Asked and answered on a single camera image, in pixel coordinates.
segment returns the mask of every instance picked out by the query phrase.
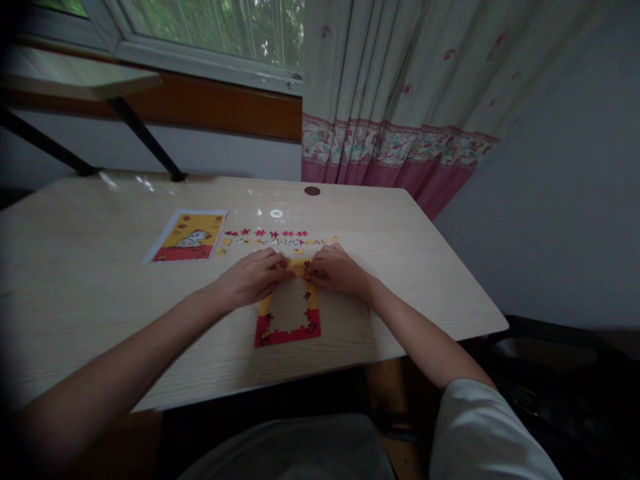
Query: metal stand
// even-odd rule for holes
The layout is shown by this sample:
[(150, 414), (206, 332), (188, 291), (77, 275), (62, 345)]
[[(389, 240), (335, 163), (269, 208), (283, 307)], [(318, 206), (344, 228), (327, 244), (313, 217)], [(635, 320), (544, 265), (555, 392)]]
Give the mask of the metal stand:
[(38, 147), (57, 158), (65, 165), (78, 172), (81, 177), (87, 177), (97, 173), (100, 169), (92, 167), (90, 164), (74, 155), (72, 152), (55, 142), (44, 133), (36, 130), (30, 124), (19, 117), (16, 117), (6, 109), (0, 109), (0, 125), (10, 132), (18, 135), (18, 137), (28, 141), (30, 144)]
[(160, 163), (162, 163), (164, 168), (166, 168), (171, 174), (172, 181), (182, 181), (187, 177), (187, 174), (180, 171), (178, 166), (167, 155), (167, 152), (165, 152), (157, 140), (153, 138), (151, 132), (146, 128), (145, 124), (142, 123), (142, 120), (136, 116), (133, 110), (131, 110), (131, 107), (124, 98), (116, 97), (114, 99), (107, 100), (107, 103), (110, 104), (111, 108), (120, 115), (120, 118), (124, 120), (129, 128), (131, 128), (138, 138), (142, 140), (142, 143), (144, 143)]

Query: curtain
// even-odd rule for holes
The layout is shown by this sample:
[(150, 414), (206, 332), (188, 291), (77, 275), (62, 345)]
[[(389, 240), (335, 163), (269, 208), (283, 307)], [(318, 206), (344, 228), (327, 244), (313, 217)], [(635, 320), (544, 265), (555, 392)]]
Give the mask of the curtain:
[(305, 8), (302, 180), (404, 188), (433, 219), (613, 2)]

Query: white wall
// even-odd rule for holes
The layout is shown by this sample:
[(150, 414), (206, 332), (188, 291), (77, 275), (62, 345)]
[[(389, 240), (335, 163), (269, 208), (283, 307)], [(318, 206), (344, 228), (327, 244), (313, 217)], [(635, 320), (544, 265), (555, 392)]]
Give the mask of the white wall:
[[(100, 167), (165, 171), (124, 123), (14, 111), (86, 162)], [(301, 146), (174, 127), (149, 126), (169, 156), (188, 173), (299, 181)], [(0, 185), (37, 190), (73, 172), (16, 135), (0, 129)]]
[(435, 221), (507, 313), (640, 329), (638, 25), (590, 35)]

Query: desk surface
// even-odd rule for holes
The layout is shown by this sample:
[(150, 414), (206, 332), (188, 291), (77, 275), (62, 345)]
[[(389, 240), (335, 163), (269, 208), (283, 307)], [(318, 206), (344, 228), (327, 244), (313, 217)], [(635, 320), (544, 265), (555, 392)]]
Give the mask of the desk surface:
[[(507, 322), (402, 189), (106, 171), (70, 177), (0, 214), (12, 387), (24, 403), (208, 284), (254, 247), (209, 261), (142, 259), (177, 208), (229, 210), (225, 230), (306, 230), (345, 250), (456, 340)], [(291, 254), (294, 247), (281, 245)], [(305, 247), (312, 256), (319, 247)], [(320, 291), (322, 336), (253, 347), (255, 305), (192, 345), (136, 410), (168, 408), (404, 355), (358, 300)]]
[(162, 85), (156, 72), (29, 47), (8, 50), (2, 84), (42, 95), (103, 101)]

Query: window frame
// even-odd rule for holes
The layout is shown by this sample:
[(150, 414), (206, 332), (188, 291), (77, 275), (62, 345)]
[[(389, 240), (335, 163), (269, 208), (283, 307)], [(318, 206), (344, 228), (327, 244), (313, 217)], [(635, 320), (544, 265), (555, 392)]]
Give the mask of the window frame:
[(302, 80), (296, 71), (139, 35), (134, 32), (117, 0), (80, 2), (88, 20), (34, 7), (34, 15), (38, 16), (39, 22), (31, 25), (25, 33), (40, 40), (106, 51), (115, 59), (138, 65), (302, 96)]

